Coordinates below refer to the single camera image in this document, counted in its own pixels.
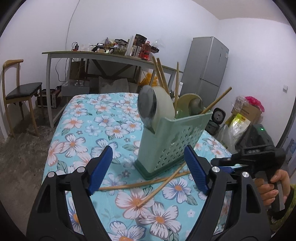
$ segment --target chair backrest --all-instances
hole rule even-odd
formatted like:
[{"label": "chair backrest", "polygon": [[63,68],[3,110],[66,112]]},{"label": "chair backrest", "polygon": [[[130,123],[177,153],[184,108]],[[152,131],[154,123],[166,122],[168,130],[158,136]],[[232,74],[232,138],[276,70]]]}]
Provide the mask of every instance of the chair backrest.
[{"label": "chair backrest", "polygon": [[17,64],[17,87],[20,86],[20,63],[24,62],[23,59],[15,59],[15,60],[7,60],[3,64],[3,71],[2,71],[2,92],[3,92],[3,98],[5,100],[6,94],[5,94],[5,80],[4,80],[4,75],[5,75],[5,69],[8,68],[9,66],[12,66],[14,64]]}]

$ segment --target metal screw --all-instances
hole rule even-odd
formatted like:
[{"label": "metal screw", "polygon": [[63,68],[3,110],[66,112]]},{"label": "metal screw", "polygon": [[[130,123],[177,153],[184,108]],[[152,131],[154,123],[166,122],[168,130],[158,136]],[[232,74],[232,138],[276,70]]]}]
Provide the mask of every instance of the metal screw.
[{"label": "metal screw", "polygon": [[220,171],[220,168],[219,167],[212,167],[212,171],[213,172],[219,172]]},{"label": "metal screw", "polygon": [[247,172],[242,173],[243,177],[249,177],[250,175]]},{"label": "metal screw", "polygon": [[49,174],[47,174],[48,177],[53,177],[54,176],[54,172],[50,172]]},{"label": "metal screw", "polygon": [[82,173],[82,172],[84,172],[85,171],[85,168],[84,167],[79,167],[79,168],[77,168],[77,172],[79,172],[79,173]]}]

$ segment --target plastic cutlery basket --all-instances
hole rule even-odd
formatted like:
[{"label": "plastic cutlery basket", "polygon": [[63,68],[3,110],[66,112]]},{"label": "plastic cutlery basket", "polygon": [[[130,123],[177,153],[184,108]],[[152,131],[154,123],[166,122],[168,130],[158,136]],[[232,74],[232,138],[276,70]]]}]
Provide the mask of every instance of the plastic cutlery basket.
[{"label": "plastic cutlery basket", "polygon": [[208,111],[174,120],[162,118],[155,134],[144,127],[135,162],[143,178],[152,179],[183,160],[184,147],[195,146],[211,116]]}]

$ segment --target table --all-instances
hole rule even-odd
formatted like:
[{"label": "table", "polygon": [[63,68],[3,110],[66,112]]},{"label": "table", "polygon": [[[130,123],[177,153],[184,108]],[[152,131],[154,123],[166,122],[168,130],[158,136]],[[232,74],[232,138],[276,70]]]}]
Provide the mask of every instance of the table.
[{"label": "table", "polygon": [[[80,58],[80,59],[92,59],[92,60],[104,60],[104,61],[111,61],[117,63],[123,63],[127,65],[135,65],[142,68],[153,69],[152,79],[155,76],[155,69],[153,62],[145,61],[140,58],[132,57],[132,56],[121,56],[115,54],[105,54],[105,53],[95,53],[95,52],[87,52],[87,51],[54,51],[54,52],[44,52],[42,54],[47,54],[47,66],[46,66],[46,97],[47,103],[50,103],[50,69],[51,69],[51,61],[53,58],[69,58],[69,66],[70,61],[73,58]],[[176,69],[167,67],[163,65],[163,71],[167,74],[170,74],[170,79],[168,82],[168,88],[171,89],[173,85],[173,81],[176,75]],[[67,74],[67,80],[69,79],[70,71]],[[63,112],[64,106],[58,114],[53,117],[52,116],[52,108],[50,105],[47,105],[48,109],[48,117],[50,122],[50,127],[53,128],[55,122],[58,120],[60,114]]]},{"label": "table", "polygon": [[[92,157],[99,156],[106,145],[113,149],[113,160],[101,186],[116,186],[144,181],[134,167],[143,123],[137,112],[137,94],[112,93],[75,96],[62,114],[51,141],[43,179],[55,171],[58,175],[71,173],[86,166]],[[231,154],[206,131],[195,146],[199,156],[230,157]],[[160,177],[170,176],[177,167]],[[149,240],[183,241],[205,203],[191,174],[173,179],[140,211],[134,209],[160,184],[131,190],[97,191],[91,196],[94,208],[112,241]],[[231,192],[227,192],[215,233],[226,222]],[[74,230],[82,234],[70,192],[66,194],[69,215]]]}]

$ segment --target light blue tablecloth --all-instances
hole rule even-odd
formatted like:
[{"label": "light blue tablecloth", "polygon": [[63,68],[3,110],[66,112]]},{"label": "light blue tablecloth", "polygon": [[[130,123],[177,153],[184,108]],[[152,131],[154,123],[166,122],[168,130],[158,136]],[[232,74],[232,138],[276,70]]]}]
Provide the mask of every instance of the light blue tablecloth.
[{"label": "light blue tablecloth", "polygon": [[[100,155],[106,145],[113,149],[113,161],[101,186],[142,182],[134,161],[140,146],[143,123],[137,112],[137,94],[112,93],[75,96],[68,104],[52,139],[44,176],[55,171],[71,173]],[[206,131],[195,146],[209,161],[231,154]],[[177,167],[161,175],[170,176]],[[205,203],[191,175],[172,180],[140,210],[136,204],[160,184],[131,190],[97,191],[91,196],[94,208],[111,240],[182,241],[193,228]],[[215,233],[225,225],[228,192]],[[66,194],[74,231],[83,233],[71,192]]]}]

